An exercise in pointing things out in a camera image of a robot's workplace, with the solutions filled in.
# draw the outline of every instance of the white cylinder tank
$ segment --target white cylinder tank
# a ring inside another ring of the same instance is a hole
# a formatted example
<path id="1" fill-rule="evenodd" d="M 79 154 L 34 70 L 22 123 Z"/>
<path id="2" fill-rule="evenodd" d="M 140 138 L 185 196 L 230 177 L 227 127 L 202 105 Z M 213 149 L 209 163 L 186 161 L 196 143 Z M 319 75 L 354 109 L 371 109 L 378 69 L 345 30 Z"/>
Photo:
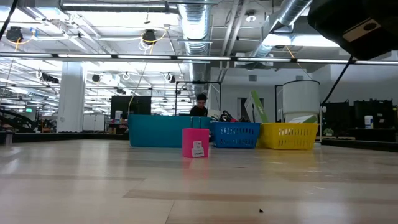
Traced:
<path id="1" fill-rule="evenodd" d="M 283 85 L 285 122 L 301 116 L 318 116 L 320 109 L 319 82 L 296 80 Z"/>

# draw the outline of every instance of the dark hair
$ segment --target dark hair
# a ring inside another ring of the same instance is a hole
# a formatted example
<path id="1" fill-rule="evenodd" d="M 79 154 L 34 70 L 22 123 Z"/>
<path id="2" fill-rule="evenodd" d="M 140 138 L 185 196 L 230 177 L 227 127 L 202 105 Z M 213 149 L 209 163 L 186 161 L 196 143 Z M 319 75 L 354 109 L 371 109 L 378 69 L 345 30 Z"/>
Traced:
<path id="1" fill-rule="evenodd" d="M 199 101 L 199 100 L 207 100 L 207 96 L 205 95 L 205 94 L 203 94 L 203 93 L 200 93 L 198 96 L 197 96 L 197 100 Z"/>

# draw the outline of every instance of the man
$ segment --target man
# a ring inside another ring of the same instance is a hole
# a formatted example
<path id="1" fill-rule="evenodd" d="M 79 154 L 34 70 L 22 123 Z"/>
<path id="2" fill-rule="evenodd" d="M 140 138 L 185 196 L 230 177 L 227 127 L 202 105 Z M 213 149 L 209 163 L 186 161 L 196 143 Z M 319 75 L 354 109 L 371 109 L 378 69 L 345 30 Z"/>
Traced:
<path id="1" fill-rule="evenodd" d="M 207 109 L 205 108 L 205 103 L 207 96 L 204 94 L 199 94 L 197 96 L 197 105 L 191 109 L 189 113 L 190 116 L 207 116 Z"/>

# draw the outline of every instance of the pink container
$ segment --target pink container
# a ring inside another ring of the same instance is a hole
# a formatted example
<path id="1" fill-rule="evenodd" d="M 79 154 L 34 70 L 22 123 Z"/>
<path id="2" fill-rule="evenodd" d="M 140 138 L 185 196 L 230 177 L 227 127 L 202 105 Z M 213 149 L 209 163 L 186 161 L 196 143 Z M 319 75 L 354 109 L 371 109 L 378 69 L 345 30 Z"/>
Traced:
<path id="1" fill-rule="evenodd" d="M 182 156 L 187 158 L 209 156 L 209 129 L 182 129 Z"/>

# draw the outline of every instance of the yellow basket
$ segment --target yellow basket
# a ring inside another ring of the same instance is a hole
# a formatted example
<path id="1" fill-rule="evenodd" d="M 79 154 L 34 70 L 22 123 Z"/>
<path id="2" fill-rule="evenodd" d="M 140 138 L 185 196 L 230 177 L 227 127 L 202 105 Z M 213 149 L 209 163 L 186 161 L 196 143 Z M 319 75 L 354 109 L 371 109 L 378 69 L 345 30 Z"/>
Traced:
<path id="1" fill-rule="evenodd" d="M 313 149 L 317 132 L 318 124 L 262 124 L 257 146 L 270 149 Z"/>

